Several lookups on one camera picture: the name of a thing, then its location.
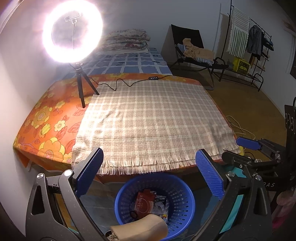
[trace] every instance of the gray jacket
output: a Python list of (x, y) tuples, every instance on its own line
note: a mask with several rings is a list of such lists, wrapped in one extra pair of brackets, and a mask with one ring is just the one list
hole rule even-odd
[(253, 27), (250, 28), (248, 44), (247, 44), (248, 53), (261, 55), (261, 52), (262, 52), (261, 37), (262, 37), (262, 31), (257, 25), (254, 25)]

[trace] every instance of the red packaging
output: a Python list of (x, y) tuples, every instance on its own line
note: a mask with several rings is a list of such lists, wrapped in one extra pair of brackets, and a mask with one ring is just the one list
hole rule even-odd
[(150, 190), (145, 189), (143, 192), (138, 192), (135, 212), (138, 215), (138, 219), (141, 219), (152, 212), (154, 206), (155, 194), (150, 193)]

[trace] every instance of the black tripod stand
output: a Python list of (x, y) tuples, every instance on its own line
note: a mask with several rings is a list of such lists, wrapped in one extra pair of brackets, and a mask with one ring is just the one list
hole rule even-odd
[(85, 102), (84, 102), (84, 94), (83, 94), (83, 88), (82, 88), (82, 81), (81, 81), (81, 76), (84, 77), (86, 82), (89, 84), (89, 86), (94, 90), (94, 92), (99, 95), (98, 91), (94, 87), (94, 85), (91, 83), (89, 77), (86, 75), (86, 73), (83, 71), (82, 64), (76, 64), (75, 69), (76, 69), (76, 78), (77, 78), (77, 86), (78, 86), (78, 93), (79, 93), (79, 98), (81, 99), (81, 104), (82, 108), (85, 108)]
[[(72, 36), (72, 47), (73, 50), (75, 50), (75, 45), (74, 45), (74, 40), (75, 40), (75, 26), (77, 23), (77, 19), (80, 18), (80, 13), (78, 13), (76, 16), (74, 17), (66, 17), (65, 18), (65, 22), (69, 22), (71, 21), (71, 23), (73, 24), (73, 36)], [(82, 108), (85, 108), (85, 102), (84, 102), (84, 94), (83, 94), (83, 88), (82, 88), (82, 81), (81, 81), (81, 75), (84, 77), (84, 79), (86, 80), (86, 82), (89, 84), (89, 86), (94, 90), (94, 92), (99, 95), (98, 91), (96, 90), (96, 88), (94, 87), (94, 85), (91, 83), (90, 79), (88, 78), (88, 76), (86, 75), (86, 73), (84, 73), (82, 67), (82, 64), (80, 63), (76, 63), (75, 65), (75, 69), (76, 69), (76, 78), (77, 78), (77, 86), (78, 86), (78, 92), (79, 92), (79, 98), (81, 99), (81, 104), (82, 104)]]

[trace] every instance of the yellow crate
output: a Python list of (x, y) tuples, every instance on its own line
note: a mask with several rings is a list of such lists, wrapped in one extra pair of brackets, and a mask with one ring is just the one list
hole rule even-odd
[(246, 62), (244, 59), (237, 58), (237, 57), (234, 58), (233, 70), (235, 72), (247, 75), (249, 68), (250, 68), (250, 64)]

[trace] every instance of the chair backrest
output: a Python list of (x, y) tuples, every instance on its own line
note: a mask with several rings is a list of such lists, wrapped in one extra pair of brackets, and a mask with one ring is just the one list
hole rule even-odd
[(194, 46), (204, 48), (199, 30), (182, 28), (172, 24), (171, 26), (175, 44), (183, 44), (183, 39), (188, 38), (191, 39), (191, 43)]

